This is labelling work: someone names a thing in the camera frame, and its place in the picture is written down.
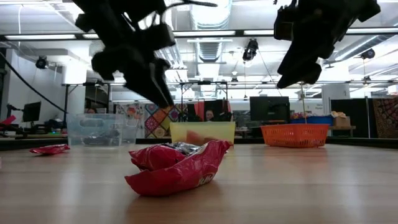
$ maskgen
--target ceiling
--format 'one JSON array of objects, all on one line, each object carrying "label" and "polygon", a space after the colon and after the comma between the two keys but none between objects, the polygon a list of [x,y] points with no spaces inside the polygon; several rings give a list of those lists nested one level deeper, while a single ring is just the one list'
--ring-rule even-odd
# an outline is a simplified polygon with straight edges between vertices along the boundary
[{"label": "ceiling", "polygon": [[[80,32],[73,21],[80,12],[73,3],[58,3],[57,1],[0,1],[0,34],[45,34],[45,33],[76,33]],[[276,18],[277,9],[287,1],[279,0],[278,5],[272,5],[273,0],[252,0],[233,1],[229,18],[228,29],[272,29]],[[382,12],[370,20],[360,23],[356,22],[353,27],[390,27],[391,20],[397,16],[398,1],[379,0]],[[171,25],[174,30],[192,30],[190,22],[189,7],[177,8],[171,11]],[[361,40],[364,36],[346,36],[341,42],[335,45],[335,51],[343,50],[350,44]],[[198,59],[195,52],[195,44],[187,42],[188,39],[177,39],[179,54],[187,67],[187,78],[190,81],[203,79],[203,74],[198,72]],[[251,62],[251,66],[244,66],[241,60],[243,48],[247,45],[249,37],[229,38],[228,43],[223,44],[218,76],[214,81],[230,81],[236,76],[240,82],[269,82],[277,81],[279,75],[277,69],[290,42],[275,40],[272,37],[259,37],[260,53]],[[17,42],[9,43],[15,47]],[[22,42],[22,47],[33,49],[67,49],[86,61],[90,61],[88,48],[90,40],[74,41],[48,41],[48,42]],[[347,81],[362,80],[364,74],[375,74],[382,72],[385,68],[394,66],[398,58],[398,37],[394,36],[389,40],[373,47],[376,57],[363,61],[360,58],[350,58],[344,62],[334,63],[333,68],[324,69],[320,81]],[[382,75],[375,75],[372,80],[393,80],[398,78],[398,71],[391,70]],[[321,85],[306,86],[308,92],[320,91]],[[364,85],[352,85],[352,95],[364,96],[366,92],[381,92],[388,85],[374,85],[363,88]],[[289,95],[294,96],[299,88],[276,90],[269,85],[235,85],[229,86],[229,95],[233,98],[242,98],[243,95],[258,95],[259,89],[264,88],[263,94],[268,95]],[[115,88],[116,91],[125,91],[122,88]],[[203,91],[199,87],[191,88],[193,91]]]}]

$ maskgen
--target yellow bin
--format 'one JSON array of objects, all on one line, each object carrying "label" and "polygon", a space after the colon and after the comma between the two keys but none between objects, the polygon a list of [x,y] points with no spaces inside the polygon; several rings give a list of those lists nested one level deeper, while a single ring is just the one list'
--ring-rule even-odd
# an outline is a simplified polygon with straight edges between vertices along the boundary
[{"label": "yellow bin", "polygon": [[170,123],[172,142],[194,142],[187,141],[192,133],[204,139],[225,140],[234,143],[235,122],[173,122]]}]

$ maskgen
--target orange plastic basket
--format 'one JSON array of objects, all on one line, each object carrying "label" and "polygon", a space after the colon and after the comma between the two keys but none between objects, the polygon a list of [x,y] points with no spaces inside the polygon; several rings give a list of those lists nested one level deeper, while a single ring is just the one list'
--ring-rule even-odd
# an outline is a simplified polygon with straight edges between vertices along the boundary
[{"label": "orange plastic basket", "polygon": [[329,124],[280,124],[261,126],[269,146],[309,148],[324,146]]}]

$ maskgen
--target transparent container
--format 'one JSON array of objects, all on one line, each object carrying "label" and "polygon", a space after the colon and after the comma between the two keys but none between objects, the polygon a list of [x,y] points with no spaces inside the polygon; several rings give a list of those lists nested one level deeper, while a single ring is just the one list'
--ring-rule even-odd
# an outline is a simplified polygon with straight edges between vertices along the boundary
[{"label": "transparent container", "polygon": [[208,140],[225,140],[234,143],[235,122],[173,122],[170,123],[172,142],[192,142],[199,135]]},{"label": "transparent container", "polygon": [[135,144],[137,138],[139,120],[126,118],[123,126],[122,142],[125,144]]},{"label": "transparent container", "polygon": [[121,114],[67,114],[69,146],[118,147],[125,119]]}]

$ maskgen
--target table surface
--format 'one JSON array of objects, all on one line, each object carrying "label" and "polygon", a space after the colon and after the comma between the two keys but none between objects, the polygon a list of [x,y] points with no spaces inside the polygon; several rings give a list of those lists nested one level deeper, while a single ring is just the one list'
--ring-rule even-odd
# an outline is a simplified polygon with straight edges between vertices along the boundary
[{"label": "table surface", "polygon": [[209,184],[147,198],[128,150],[0,152],[0,223],[398,223],[398,151],[236,145]]}]

